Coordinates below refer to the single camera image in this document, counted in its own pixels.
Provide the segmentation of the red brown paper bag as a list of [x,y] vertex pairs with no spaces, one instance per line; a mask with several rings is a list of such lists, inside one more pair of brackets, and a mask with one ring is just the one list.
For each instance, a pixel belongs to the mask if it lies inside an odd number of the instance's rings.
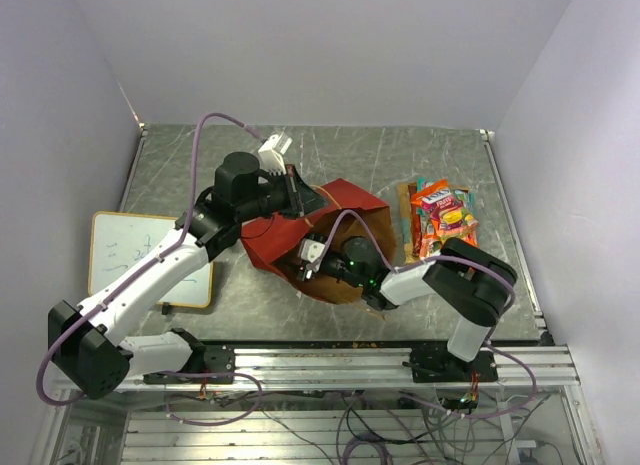
[[318,276],[306,283],[297,280],[298,249],[309,233],[327,236],[338,215],[345,209],[355,211],[365,222],[361,225],[351,216],[345,217],[332,240],[337,251],[341,243],[352,236],[364,236],[370,229],[388,261],[395,258],[397,241],[389,205],[382,199],[344,179],[336,179],[315,190],[328,200],[328,206],[296,220],[279,215],[258,218],[242,227],[241,242],[252,265],[273,273],[302,294],[313,299],[336,304],[352,304],[361,298],[361,291],[348,284]]

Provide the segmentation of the brown snack pouch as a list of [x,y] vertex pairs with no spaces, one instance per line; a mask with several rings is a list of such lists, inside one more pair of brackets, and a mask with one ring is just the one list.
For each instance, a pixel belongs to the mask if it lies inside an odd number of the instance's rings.
[[[418,252],[422,235],[427,231],[434,231],[429,217],[422,215],[415,206],[410,204],[410,196],[420,190],[426,182],[418,180],[416,183],[400,183],[397,186],[406,263],[420,260]],[[472,234],[460,239],[474,247],[478,246],[476,229]]]

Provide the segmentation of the small orange snack packet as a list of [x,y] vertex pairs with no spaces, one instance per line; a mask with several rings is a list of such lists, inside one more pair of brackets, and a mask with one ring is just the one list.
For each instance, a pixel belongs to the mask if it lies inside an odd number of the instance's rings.
[[420,260],[436,255],[443,247],[445,239],[440,237],[435,231],[427,231],[422,235],[418,258]]

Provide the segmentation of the orange Fox's candy bag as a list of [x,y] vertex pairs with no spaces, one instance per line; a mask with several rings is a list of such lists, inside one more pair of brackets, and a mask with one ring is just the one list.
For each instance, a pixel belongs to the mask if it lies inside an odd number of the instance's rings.
[[410,204],[425,215],[431,215],[438,208],[446,208],[455,203],[455,195],[449,188],[447,179],[441,179],[416,192],[410,197]]

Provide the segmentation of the colourful small snack packets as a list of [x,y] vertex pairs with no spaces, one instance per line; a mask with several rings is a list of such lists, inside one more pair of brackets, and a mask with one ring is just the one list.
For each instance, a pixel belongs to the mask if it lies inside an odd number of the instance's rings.
[[478,220],[464,205],[448,208],[436,207],[428,217],[433,225],[435,235],[446,241],[451,238],[464,238],[472,234],[479,225]]

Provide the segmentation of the teal Fox's candy bag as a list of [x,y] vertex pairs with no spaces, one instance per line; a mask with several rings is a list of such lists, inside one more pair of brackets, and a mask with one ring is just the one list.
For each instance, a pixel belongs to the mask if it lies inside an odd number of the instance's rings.
[[[417,192],[421,191],[422,189],[424,189],[425,187],[431,185],[434,182],[426,182],[425,185],[418,190]],[[472,193],[467,189],[467,188],[456,188],[456,187],[452,187],[449,185],[449,188],[451,189],[451,192],[455,195],[455,203],[453,205],[450,205],[448,207],[454,206],[454,205],[464,205],[465,207],[467,207],[469,210],[471,209],[471,205],[472,205]]]

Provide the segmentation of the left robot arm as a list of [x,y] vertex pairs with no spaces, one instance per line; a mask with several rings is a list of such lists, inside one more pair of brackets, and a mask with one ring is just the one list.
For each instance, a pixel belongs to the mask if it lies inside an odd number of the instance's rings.
[[132,375],[196,380],[211,369],[203,343],[182,329],[131,337],[134,323],[184,278],[233,246],[244,223],[275,216],[295,220],[328,204],[292,165],[272,175],[250,153],[227,155],[213,185],[140,262],[80,304],[61,301],[49,311],[44,361],[54,363],[93,400]]

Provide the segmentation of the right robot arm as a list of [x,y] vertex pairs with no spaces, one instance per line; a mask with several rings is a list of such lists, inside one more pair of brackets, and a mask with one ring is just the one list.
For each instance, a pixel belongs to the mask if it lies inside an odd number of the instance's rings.
[[455,381],[475,370],[478,352],[514,301],[518,280],[509,264],[459,238],[447,240],[430,257],[394,268],[384,263],[374,242],[355,237],[340,251],[313,261],[306,276],[316,273],[360,289],[367,305],[378,311],[441,297],[459,314],[440,358],[442,372]]

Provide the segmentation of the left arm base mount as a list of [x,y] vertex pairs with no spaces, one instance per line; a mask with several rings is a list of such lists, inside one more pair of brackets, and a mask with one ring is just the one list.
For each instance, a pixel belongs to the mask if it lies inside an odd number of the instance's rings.
[[235,354],[229,346],[204,344],[192,354],[179,373],[206,374],[206,377],[187,378],[157,372],[144,375],[143,382],[149,385],[174,385],[200,380],[213,384],[232,384],[234,371]]

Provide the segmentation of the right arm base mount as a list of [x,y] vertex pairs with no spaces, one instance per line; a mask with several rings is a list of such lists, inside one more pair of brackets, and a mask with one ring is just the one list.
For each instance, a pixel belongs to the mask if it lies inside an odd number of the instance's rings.
[[444,341],[419,342],[411,347],[402,366],[411,371],[414,383],[480,383],[496,382],[498,373],[494,355],[480,351],[470,362],[448,352]]

